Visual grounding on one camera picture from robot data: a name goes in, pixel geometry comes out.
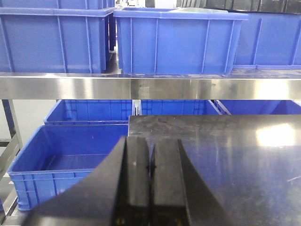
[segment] metal shelf frame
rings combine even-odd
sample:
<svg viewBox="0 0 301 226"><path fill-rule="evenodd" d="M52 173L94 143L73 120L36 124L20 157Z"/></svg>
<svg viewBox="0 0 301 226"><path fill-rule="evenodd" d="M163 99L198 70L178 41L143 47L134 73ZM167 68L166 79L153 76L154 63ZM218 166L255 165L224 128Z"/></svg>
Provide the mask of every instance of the metal shelf frame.
<svg viewBox="0 0 301 226"><path fill-rule="evenodd" d="M0 156L0 180L23 146L13 99L301 100L301 70L233 70L229 76L125 75L114 64L115 69L104 74L0 73L0 99L8 103L12 134L11 141L0 140L7 145ZM15 191L3 206L0 225L16 206ZM14 217L6 218L3 225L17 225L8 222L15 222Z"/></svg>

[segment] blue storage bin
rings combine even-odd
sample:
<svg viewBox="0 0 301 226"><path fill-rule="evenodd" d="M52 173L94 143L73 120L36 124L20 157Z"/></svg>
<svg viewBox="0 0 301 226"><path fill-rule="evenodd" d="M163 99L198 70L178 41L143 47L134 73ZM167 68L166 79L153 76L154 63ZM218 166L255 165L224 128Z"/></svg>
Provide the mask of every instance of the blue storage bin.
<svg viewBox="0 0 301 226"><path fill-rule="evenodd" d="M142 100L140 115L217 115L221 114L208 100Z"/></svg>
<svg viewBox="0 0 301 226"><path fill-rule="evenodd" d="M228 74L241 22L236 13L122 8L117 20L119 67L124 73Z"/></svg>
<svg viewBox="0 0 301 226"><path fill-rule="evenodd" d="M115 8L0 8L0 72L101 73Z"/></svg>
<svg viewBox="0 0 301 226"><path fill-rule="evenodd" d="M0 7L103 9L115 7L115 0L0 0Z"/></svg>
<svg viewBox="0 0 301 226"><path fill-rule="evenodd" d="M60 100L45 118L45 125L127 124L135 115L132 100Z"/></svg>
<svg viewBox="0 0 301 226"><path fill-rule="evenodd" d="M221 100L224 114L301 114L301 104L292 100Z"/></svg>
<svg viewBox="0 0 301 226"><path fill-rule="evenodd" d="M79 182L127 134L122 124L40 127L8 169L19 210L31 210Z"/></svg>
<svg viewBox="0 0 301 226"><path fill-rule="evenodd" d="M248 13L243 21L234 68L300 69L301 15Z"/></svg>

